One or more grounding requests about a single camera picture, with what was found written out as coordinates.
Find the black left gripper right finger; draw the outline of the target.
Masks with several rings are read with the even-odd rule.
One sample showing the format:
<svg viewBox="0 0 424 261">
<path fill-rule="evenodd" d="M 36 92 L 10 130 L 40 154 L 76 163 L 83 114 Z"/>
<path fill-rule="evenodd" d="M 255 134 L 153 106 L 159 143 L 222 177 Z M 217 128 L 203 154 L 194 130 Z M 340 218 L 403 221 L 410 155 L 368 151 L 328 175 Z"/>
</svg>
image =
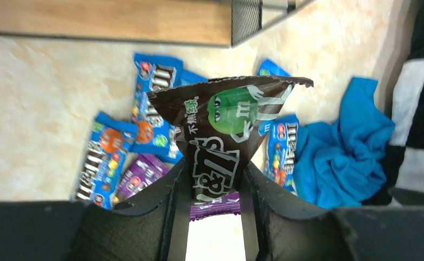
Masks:
<svg viewBox="0 0 424 261">
<path fill-rule="evenodd" d="M 424 260 L 424 193 L 392 188 L 399 207 L 326 210 L 254 165 L 239 185 L 247 260 Z"/>
</svg>

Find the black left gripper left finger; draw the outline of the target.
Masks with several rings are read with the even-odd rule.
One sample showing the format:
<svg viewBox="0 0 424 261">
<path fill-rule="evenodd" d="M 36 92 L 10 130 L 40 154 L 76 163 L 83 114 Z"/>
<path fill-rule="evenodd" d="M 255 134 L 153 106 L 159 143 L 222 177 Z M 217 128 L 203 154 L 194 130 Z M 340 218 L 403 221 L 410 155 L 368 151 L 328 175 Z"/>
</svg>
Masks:
<svg viewBox="0 0 424 261">
<path fill-rule="evenodd" d="M 0 202 L 0 260 L 184 260 L 191 194 L 181 160 L 114 210 L 88 201 Z"/>
</svg>

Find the purple candy bag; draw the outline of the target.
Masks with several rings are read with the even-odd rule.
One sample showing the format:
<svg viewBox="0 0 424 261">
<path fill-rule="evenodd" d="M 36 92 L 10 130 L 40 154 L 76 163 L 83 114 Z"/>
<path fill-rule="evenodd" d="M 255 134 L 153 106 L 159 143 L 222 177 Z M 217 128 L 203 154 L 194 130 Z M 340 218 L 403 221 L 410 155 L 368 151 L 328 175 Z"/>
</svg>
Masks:
<svg viewBox="0 0 424 261">
<path fill-rule="evenodd" d="M 138 154 L 121 176 L 113 206 L 137 194 L 167 174 L 169 168 L 152 154 Z"/>
<path fill-rule="evenodd" d="M 305 77 L 241 76 L 148 93 L 156 112 L 176 129 L 174 141 L 192 176 L 192 221 L 240 213 L 244 168 L 293 89 L 313 85 Z"/>
</svg>

